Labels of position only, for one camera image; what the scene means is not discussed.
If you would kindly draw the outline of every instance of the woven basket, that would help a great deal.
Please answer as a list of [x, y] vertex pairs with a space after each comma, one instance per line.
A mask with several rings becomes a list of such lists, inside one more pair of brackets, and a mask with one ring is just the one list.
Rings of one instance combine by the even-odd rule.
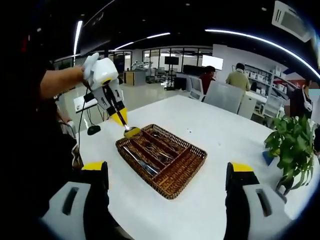
[[[122, 138], [115, 143], [120, 155], [135, 172], [166, 199], [176, 198], [204, 164], [207, 153], [191, 145], [163, 128], [151, 124], [141, 129], [137, 139]], [[138, 155], [150, 166], [157, 167], [157, 175], [150, 175], [124, 146]], [[160, 161], [159, 152], [172, 157], [171, 161]]]

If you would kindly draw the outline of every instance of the computer screen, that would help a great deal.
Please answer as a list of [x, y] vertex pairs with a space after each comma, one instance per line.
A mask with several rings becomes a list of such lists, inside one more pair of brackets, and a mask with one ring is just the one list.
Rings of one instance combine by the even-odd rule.
[[164, 64], [179, 65], [179, 58], [174, 56], [164, 57]]
[[212, 67], [215, 67], [215, 69], [217, 70], [222, 70], [223, 64], [224, 64], [224, 60], [222, 58], [215, 57], [215, 56], [207, 56], [207, 55], [202, 56], [203, 67], [212, 66]]

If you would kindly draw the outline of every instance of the potted plant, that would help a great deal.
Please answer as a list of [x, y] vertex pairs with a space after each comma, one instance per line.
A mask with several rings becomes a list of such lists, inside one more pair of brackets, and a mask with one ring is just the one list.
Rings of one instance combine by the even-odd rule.
[[[283, 170], [280, 182], [290, 189], [308, 185], [313, 175], [314, 134], [306, 117], [274, 118], [275, 131], [264, 141], [265, 159], [279, 157], [277, 167]], [[294, 178], [300, 180], [293, 187]]]

